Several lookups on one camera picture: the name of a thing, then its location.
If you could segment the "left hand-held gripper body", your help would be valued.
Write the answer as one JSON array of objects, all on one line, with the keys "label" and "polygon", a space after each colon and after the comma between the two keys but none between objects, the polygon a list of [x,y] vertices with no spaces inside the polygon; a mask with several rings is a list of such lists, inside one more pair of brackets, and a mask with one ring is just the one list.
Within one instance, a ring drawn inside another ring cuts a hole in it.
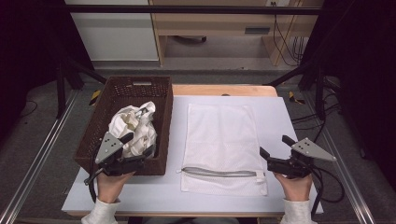
[{"label": "left hand-held gripper body", "polygon": [[95,163],[99,171],[109,176],[125,175],[144,168],[144,155],[123,158],[123,144],[119,138],[106,132],[96,154]]}]

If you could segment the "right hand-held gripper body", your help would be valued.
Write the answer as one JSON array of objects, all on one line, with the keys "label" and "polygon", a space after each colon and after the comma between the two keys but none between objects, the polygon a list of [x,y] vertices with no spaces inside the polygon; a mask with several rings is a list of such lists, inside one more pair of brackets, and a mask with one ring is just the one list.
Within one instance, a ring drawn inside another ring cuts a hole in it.
[{"label": "right hand-held gripper body", "polygon": [[324,161],[336,161],[336,157],[308,138],[295,141],[290,147],[288,159],[277,159],[270,156],[267,162],[267,170],[270,172],[286,175],[291,178],[304,178],[312,173],[314,159]]}]

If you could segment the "white garment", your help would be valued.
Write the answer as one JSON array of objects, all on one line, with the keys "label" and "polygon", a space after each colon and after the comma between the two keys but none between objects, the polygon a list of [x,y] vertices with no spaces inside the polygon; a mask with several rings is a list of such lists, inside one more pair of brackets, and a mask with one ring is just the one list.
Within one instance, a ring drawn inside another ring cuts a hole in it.
[{"label": "white garment", "polygon": [[153,126],[153,115],[156,105],[149,101],[140,107],[128,105],[120,109],[108,124],[108,131],[121,139],[125,134],[132,133],[134,138],[123,146],[122,157],[132,158],[156,144],[157,133]]}]

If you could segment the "brown wicker basket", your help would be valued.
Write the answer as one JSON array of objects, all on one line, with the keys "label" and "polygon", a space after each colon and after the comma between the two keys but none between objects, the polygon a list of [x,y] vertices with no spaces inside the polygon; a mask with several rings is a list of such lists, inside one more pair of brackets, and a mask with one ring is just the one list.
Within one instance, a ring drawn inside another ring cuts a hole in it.
[{"label": "brown wicker basket", "polygon": [[92,152],[100,145],[112,117],[128,105],[139,107],[151,101],[156,106],[152,121],[157,134],[156,152],[153,158],[145,161],[144,168],[135,174],[164,175],[173,99],[170,77],[110,77],[96,102],[74,160],[83,170],[89,172]]}]

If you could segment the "white mesh laundry bag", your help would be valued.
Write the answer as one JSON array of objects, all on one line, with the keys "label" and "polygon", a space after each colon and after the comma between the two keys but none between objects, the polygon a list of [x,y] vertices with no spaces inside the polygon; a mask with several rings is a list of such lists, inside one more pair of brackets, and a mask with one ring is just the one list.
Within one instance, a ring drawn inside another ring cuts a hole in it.
[{"label": "white mesh laundry bag", "polygon": [[211,195],[268,194],[249,105],[188,106],[180,188]]}]

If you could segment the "person's left hand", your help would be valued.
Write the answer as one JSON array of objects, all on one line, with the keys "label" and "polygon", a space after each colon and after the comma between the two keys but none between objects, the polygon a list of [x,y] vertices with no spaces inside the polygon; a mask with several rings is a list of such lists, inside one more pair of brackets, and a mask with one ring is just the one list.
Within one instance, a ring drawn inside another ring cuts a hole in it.
[{"label": "person's left hand", "polygon": [[99,174],[97,176],[98,196],[103,203],[114,203],[123,189],[124,184],[134,175],[129,173],[119,176]]}]

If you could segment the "person's right hand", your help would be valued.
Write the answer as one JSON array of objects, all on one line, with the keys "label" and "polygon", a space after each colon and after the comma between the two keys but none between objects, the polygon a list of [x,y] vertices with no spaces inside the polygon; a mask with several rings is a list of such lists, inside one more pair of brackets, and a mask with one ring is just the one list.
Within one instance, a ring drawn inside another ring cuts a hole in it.
[{"label": "person's right hand", "polygon": [[284,190],[285,199],[290,202],[306,202],[313,183],[312,175],[304,178],[289,179],[282,174],[274,173],[275,178]]}]

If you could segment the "white table mat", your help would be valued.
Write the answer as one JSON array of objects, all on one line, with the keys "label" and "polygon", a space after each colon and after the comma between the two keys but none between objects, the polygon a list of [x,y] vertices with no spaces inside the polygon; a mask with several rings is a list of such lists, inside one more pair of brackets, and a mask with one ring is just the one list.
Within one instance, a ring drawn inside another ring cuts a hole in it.
[{"label": "white table mat", "polygon": [[186,192],[180,188],[188,106],[249,105],[255,117],[259,146],[273,157],[286,159],[290,148],[282,136],[296,136],[285,103],[280,97],[178,96],[173,102],[167,164],[164,175],[138,175],[124,187],[118,213],[139,217],[266,217],[283,213],[283,190],[264,172],[268,194],[265,196],[227,196]]}]

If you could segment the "black metal stand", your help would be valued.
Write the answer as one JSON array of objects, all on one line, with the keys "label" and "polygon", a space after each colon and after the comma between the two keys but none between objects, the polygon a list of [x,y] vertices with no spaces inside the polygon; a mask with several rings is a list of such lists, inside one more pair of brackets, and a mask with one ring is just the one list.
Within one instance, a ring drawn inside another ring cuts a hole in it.
[{"label": "black metal stand", "polygon": [[56,83],[58,97],[58,113],[56,118],[59,119],[66,110],[65,99],[65,82],[67,81],[73,90],[81,90],[84,82],[80,77],[80,73],[85,74],[98,82],[105,84],[106,79],[95,71],[85,67],[77,61],[66,58],[62,60],[56,68]]},{"label": "black metal stand", "polygon": [[286,75],[270,81],[269,83],[267,83],[267,86],[276,87],[283,82],[291,79],[292,77],[296,77],[299,75],[302,75],[302,78],[298,84],[298,87],[301,91],[308,91],[313,85],[316,85],[315,112],[318,115],[319,119],[325,120],[325,100],[323,98],[324,88],[327,87],[330,88],[332,91],[339,92],[341,90],[341,87],[325,77],[325,70],[320,65],[320,63],[314,62],[312,60],[303,63],[298,67],[294,68],[293,70],[289,71]]}]

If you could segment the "white cabinet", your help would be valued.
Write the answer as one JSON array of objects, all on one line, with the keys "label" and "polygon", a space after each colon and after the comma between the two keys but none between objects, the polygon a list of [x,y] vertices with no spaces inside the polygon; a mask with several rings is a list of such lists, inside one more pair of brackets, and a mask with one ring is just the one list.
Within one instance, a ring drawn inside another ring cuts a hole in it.
[{"label": "white cabinet", "polygon": [[71,16],[94,62],[159,59],[149,13],[72,13]]}]

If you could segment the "light wooden desk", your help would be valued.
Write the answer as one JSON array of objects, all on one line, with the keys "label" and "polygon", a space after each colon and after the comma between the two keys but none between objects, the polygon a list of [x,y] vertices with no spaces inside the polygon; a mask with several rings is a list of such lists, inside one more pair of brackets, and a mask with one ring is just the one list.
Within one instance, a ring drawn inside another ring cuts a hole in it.
[{"label": "light wooden desk", "polygon": [[[152,6],[322,7],[324,0],[148,0]],[[293,36],[309,37],[316,15],[154,13],[156,34],[164,36],[245,36],[262,39],[273,65]]]}]

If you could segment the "aluminium floor rail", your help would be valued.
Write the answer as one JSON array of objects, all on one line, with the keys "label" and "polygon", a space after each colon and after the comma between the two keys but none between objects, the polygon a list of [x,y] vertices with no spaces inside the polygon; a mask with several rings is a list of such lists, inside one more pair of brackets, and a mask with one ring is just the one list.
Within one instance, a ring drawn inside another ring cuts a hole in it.
[{"label": "aluminium floor rail", "polygon": [[352,160],[345,158],[345,152],[353,149],[353,146],[341,147],[340,141],[343,137],[350,139],[350,131],[344,116],[333,112],[326,118],[317,144],[336,157],[337,161],[332,163],[332,169],[345,190],[345,199],[340,203],[323,202],[324,213],[317,215],[317,220],[321,224],[376,224],[349,169]]},{"label": "aluminium floor rail", "polygon": [[13,224],[13,222],[16,220],[18,213],[21,211],[26,198],[28,197],[34,183],[36,182],[48,155],[51,153],[53,146],[61,130],[63,129],[63,126],[71,110],[73,109],[76,99],[78,98],[78,94],[79,91],[70,91],[64,112],[61,113],[59,118],[54,120],[48,134],[46,135],[46,138],[40,145],[40,149],[35,154],[35,158],[30,164],[29,169],[23,176],[23,180],[16,188],[16,191],[13,194],[10,202],[7,204],[7,207],[0,214],[0,224]]}]

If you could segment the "black metal frame bar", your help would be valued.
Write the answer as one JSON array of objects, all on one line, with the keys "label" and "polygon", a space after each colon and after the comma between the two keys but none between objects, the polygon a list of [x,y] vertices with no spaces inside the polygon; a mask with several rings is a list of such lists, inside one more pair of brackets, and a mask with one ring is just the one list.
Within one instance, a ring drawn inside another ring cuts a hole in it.
[{"label": "black metal frame bar", "polygon": [[76,13],[178,13],[178,14],[265,14],[320,15],[320,7],[228,7],[228,6],[138,6],[138,5],[66,5]]}]

